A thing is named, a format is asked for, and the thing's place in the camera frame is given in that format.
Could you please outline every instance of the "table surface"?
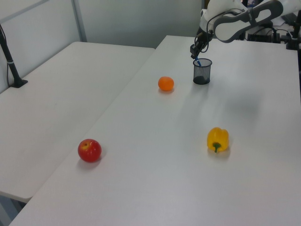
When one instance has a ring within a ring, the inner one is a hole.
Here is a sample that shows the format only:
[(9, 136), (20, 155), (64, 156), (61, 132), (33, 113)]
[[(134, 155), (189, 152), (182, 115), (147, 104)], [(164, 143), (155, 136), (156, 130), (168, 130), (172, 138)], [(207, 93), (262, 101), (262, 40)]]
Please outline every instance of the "table surface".
[(0, 195), (27, 202), (153, 51), (75, 42), (3, 92)]
[[(297, 53), (210, 42), (211, 82), (192, 82), (193, 38), (167, 36), (11, 226), (299, 226), (301, 106)], [(158, 89), (161, 76), (173, 92)], [(226, 128), (230, 149), (206, 137)]]

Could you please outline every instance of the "red apple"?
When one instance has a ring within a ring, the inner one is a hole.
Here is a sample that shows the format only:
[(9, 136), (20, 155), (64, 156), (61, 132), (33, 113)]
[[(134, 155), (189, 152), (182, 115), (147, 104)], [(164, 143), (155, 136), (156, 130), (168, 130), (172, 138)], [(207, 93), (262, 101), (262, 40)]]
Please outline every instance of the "red apple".
[(100, 144), (96, 140), (85, 139), (79, 144), (78, 152), (82, 160), (94, 162), (99, 159), (102, 147), (100, 147)]

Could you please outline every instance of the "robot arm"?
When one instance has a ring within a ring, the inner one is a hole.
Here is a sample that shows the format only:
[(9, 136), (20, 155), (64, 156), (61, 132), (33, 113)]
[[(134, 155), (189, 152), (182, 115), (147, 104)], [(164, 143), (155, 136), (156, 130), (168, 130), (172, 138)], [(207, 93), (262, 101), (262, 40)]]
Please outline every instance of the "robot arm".
[(201, 21), (191, 57), (195, 59), (207, 47), (213, 35), (229, 43), (241, 33), (278, 16), (301, 10), (301, 0), (265, 0), (248, 9), (240, 0), (211, 0), (208, 9), (201, 11)]

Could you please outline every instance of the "bell pepper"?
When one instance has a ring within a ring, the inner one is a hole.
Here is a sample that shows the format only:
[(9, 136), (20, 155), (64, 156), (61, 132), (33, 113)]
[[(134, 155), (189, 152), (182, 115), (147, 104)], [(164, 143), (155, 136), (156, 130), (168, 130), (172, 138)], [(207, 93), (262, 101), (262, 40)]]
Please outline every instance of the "bell pepper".
[(228, 148), (229, 145), (229, 134), (225, 129), (215, 127), (208, 133), (207, 146), (209, 149), (222, 152)]

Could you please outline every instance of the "pen holder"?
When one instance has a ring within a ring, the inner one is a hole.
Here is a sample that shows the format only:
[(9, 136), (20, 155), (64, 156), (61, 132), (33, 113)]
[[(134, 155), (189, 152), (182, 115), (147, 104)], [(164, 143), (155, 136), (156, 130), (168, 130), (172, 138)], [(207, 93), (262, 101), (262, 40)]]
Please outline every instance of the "pen holder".
[(198, 85), (208, 84), (210, 82), (210, 70), (212, 61), (209, 59), (201, 58), (193, 61), (193, 65), (193, 82)]

